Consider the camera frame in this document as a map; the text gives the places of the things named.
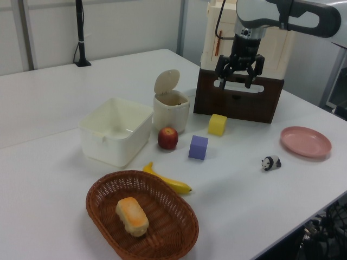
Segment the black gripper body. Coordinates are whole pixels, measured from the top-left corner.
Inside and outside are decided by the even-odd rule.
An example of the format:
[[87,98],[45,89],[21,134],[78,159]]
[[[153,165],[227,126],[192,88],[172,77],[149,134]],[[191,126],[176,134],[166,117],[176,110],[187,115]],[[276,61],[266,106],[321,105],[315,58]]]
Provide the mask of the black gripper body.
[[262,65],[262,55],[258,54],[260,39],[249,39],[235,34],[230,55],[232,70],[247,70],[255,62],[255,67]]

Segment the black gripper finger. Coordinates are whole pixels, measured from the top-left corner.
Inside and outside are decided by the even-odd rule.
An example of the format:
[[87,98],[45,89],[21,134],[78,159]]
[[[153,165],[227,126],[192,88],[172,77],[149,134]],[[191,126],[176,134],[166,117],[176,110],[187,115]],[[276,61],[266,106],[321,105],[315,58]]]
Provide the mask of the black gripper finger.
[[216,68],[215,74],[220,82],[219,88],[224,89],[227,78],[229,78],[234,73],[234,69],[230,65],[230,57],[225,55],[220,55]]
[[257,54],[254,61],[246,63],[246,72],[248,73],[247,79],[245,80],[245,87],[250,88],[255,78],[262,74],[264,67],[265,58]]

